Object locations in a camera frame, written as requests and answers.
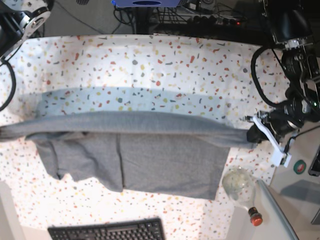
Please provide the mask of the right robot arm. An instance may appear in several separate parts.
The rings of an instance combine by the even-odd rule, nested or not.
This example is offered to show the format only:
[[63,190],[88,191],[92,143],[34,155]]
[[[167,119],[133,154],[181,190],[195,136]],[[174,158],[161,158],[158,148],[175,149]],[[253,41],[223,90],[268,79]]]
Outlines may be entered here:
[[51,15],[53,0],[2,0],[0,2],[0,65],[6,66],[11,77],[9,96],[0,107],[3,111],[12,101],[17,81],[7,57],[18,51],[24,41],[42,26]]

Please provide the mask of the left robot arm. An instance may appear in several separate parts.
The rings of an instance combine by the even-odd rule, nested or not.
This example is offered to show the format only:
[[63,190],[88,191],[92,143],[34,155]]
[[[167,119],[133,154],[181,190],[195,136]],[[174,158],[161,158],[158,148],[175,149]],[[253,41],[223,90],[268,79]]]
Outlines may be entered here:
[[[305,122],[320,120],[320,67],[312,40],[311,25],[300,0],[261,0],[260,14],[269,34],[268,44],[252,56],[250,69],[253,83],[262,100],[273,107],[270,112],[257,114],[262,126],[279,142],[285,135],[302,128]],[[258,57],[266,50],[282,51],[277,58],[289,81],[286,100],[275,103],[263,92],[256,73]]]

